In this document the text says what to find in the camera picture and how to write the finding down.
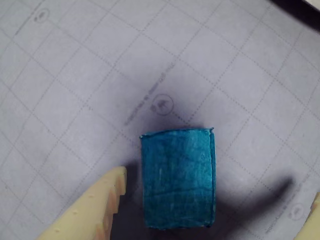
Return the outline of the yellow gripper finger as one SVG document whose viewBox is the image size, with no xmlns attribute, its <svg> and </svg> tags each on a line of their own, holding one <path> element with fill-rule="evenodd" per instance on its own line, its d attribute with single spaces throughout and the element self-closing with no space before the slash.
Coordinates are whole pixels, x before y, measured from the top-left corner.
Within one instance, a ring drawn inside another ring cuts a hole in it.
<svg viewBox="0 0 320 240">
<path fill-rule="evenodd" d="M 309 215 L 294 238 L 295 240 L 320 240 L 320 193 L 317 192 L 311 204 Z"/>
<path fill-rule="evenodd" d="M 120 197 L 126 194 L 127 169 L 114 167 L 89 187 L 39 240 L 109 240 Z"/>
</svg>

